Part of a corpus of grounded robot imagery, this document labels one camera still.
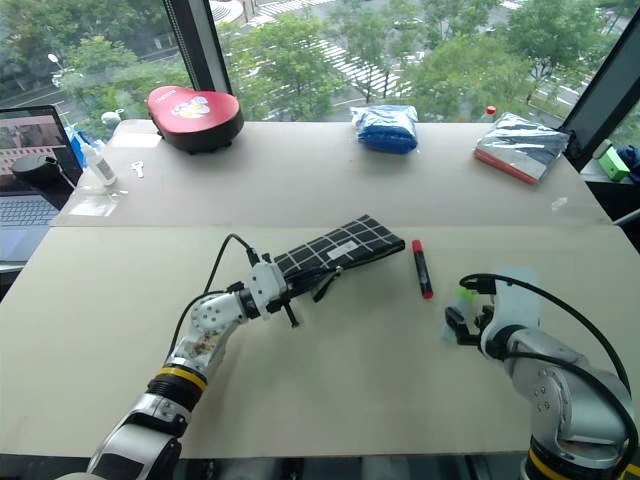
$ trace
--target green box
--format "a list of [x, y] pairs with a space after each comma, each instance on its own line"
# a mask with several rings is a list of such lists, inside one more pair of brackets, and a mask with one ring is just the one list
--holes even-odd
[[622, 180], [629, 175], [629, 169], [613, 147], [609, 147], [604, 155], [598, 159], [598, 163], [611, 180]]

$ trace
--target key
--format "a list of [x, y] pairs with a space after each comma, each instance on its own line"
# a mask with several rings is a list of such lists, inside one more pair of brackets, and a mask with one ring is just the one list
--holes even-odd
[[131, 164], [131, 168], [138, 172], [138, 178], [143, 178], [144, 173], [142, 173], [142, 167], [144, 166], [143, 162], [134, 162]]

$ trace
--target white table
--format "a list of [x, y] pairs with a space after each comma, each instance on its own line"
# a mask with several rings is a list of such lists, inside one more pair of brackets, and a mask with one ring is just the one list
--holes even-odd
[[[235, 229], [260, 252], [324, 229]], [[440, 340], [465, 274], [530, 265], [544, 288], [598, 325], [640, 405], [637, 273], [621, 230], [397, 228], [422, 239], [436, 296], [418, 292], [409, 251], [346, 272], [304, 326], [279, 315], [232, 338], [184, 437], [184, 457], [524, 450], [529, 405], [500, 365]], [[54, 228], [0, 304], [0, 451], [89, 456], [161, 366], [183, 306], [200, 293], [226, 228]], [[243, 279], [230, 250], [218, 286]], [[544, 304], [542, 325], [611, 369], [575, 320]]]
[[190, 156], [151, 121], [126, 120], [105, 151], [126, 192], [115, 210], [70, 214], [100, 198], [85, 175], [53, 224], [335, 227], [363, 213], [389, 226], [611, 223], [564, 157], [534, 187], [472, 157], [487, 124], [416, 128], [418, 150], [402, 156], [367, 150], [349, 123], [247, 122], [231, 147]]

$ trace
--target laptop screen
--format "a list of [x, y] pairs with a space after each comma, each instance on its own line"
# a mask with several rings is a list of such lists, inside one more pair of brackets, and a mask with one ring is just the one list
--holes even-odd
[[0, 110], [0, 194], [34, 193], [11, 173], [14, 162], [30, 153], [58, 160], [73, 182], [82, 173], [53, 107]]

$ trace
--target clear plastic bag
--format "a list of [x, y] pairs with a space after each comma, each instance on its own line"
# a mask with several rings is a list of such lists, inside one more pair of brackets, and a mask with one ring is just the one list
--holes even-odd
[[473, 155], [533, 185], [547, 174], [569, 139], [566, 133], [504, 113], [478, 141]]
[[358, 141], [374, 150], [408, 153], [418, 145], [416, 109], [411, 105], [351, 107]]

